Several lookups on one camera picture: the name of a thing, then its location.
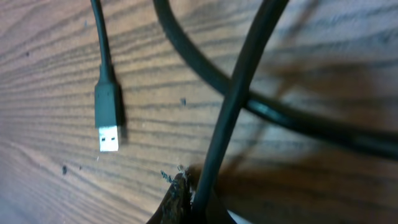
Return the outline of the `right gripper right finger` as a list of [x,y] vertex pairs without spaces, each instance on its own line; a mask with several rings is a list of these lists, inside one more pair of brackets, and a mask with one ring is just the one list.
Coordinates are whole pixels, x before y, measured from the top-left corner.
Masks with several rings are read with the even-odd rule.
[[236,224],[214,190],[211,191],[209,197],[205,218],[207,224]]

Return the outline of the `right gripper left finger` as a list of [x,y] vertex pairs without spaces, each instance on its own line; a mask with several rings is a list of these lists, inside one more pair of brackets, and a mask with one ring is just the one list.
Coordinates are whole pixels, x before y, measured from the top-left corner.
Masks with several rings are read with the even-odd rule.
[[161,174],[170,187],[147,224],[183,224],[190,214],[190,182],[187,173],[182,171],[175,177],[164,171]]

